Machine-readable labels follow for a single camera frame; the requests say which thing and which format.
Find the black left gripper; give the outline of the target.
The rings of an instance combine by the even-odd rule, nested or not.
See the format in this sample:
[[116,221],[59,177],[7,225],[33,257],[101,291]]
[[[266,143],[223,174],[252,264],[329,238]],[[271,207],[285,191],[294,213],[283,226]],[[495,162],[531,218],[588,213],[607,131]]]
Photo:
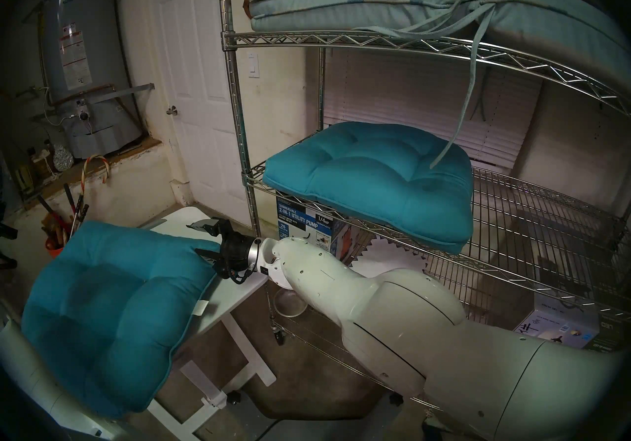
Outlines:
[[[1,223],[0,227],[1,227],[1,230],[0,230],[1,238],[5,238],[8,240],[17,239],[18,237],[17,229],[14,229],[8,225],[5,225],[4,223]],[[0,259],[1,259],[1,265],[0,265],[1,270],[13,270],[13,269],[16,269],[18,266],[17,260],[11,257],[8,257],[3,252],[0,253]]]

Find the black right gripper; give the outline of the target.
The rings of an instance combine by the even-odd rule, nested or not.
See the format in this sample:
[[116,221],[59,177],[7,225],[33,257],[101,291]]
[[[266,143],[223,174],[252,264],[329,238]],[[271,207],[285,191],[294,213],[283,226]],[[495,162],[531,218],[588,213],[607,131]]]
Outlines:
[[247,280],[255,271],[261,238],[243,235],[232,230],[225,218],[207,218],[186,225],[187,228],[203,231],[211,236],[222,236],[220,252],[195,248],[195,253],[217,269],[224,280]]

